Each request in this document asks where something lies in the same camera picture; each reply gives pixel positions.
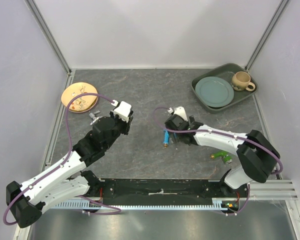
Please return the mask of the blue water faucet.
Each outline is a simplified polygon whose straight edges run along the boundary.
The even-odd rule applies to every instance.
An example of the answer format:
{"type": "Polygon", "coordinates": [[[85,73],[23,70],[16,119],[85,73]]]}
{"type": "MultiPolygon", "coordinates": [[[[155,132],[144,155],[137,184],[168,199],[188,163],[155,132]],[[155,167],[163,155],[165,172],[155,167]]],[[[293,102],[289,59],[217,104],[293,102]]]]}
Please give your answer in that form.
{"type": "Polygon", "coordinates": [[[170,134],[166,129],[163,132],[164,132],[163,147],[167,148],[170,142],[170,134]]]}

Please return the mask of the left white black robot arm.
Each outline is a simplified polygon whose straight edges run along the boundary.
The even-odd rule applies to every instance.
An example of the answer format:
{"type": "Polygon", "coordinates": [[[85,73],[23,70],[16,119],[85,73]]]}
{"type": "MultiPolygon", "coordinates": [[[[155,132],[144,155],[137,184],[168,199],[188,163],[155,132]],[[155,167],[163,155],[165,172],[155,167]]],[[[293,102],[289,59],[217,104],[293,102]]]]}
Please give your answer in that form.
{"type": "Polygon", "coordinates": [[[133,110],[116,107],[109,116],[99,118],[77,144],[70,144],[67,154],[55,164],[22,183],[10,182],[3,222],[26,228],[60,202],[86,194],[96,196],[99,181],[86,168],[102,158],[120,135],[129,133],[132,119],[133,110]]]}

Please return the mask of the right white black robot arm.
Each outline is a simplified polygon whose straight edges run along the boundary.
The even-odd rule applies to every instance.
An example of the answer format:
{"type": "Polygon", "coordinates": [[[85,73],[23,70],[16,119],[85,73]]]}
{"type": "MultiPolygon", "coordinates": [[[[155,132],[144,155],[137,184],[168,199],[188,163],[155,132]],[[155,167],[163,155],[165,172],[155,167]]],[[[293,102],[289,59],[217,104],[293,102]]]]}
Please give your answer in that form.
{"type": "Polygon", "coordinates": [[[270,175],[283,171],[280,154],[257,130],[231,133],[196,122],[193,117],[186,119],[175,112],[164,125],[187,145],[212,147],[238,157],[240,166],[225,173],[219,184],[219,191],[225,197],[232,196],[242,185],[251,181],[265,183],[270,175]]]}

